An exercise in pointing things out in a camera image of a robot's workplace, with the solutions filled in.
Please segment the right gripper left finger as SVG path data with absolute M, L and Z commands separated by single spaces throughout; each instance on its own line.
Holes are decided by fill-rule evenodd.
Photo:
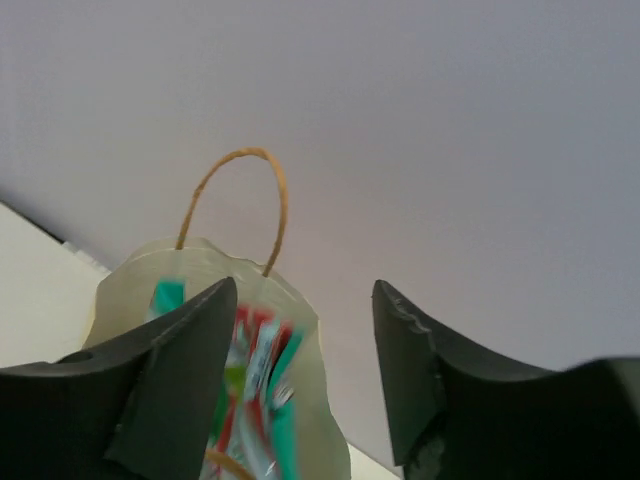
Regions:
M 236 305 L 236 284 L 225 278 L 57 362 L 4 368 L 2 477 L 197 478 Z

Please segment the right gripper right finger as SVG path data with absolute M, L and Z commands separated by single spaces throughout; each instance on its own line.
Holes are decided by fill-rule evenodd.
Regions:
M 639 361 L 553 371 L 430 317 L 390 283 L 372 292 L 394 464 L 407 479 L 635 479 Z

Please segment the teal Fox's candy bag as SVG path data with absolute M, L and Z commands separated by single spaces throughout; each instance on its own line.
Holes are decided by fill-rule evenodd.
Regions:
M 288 371 L 303 339 L 274 312 L 238 305 L 203 479 L 300 477 Z

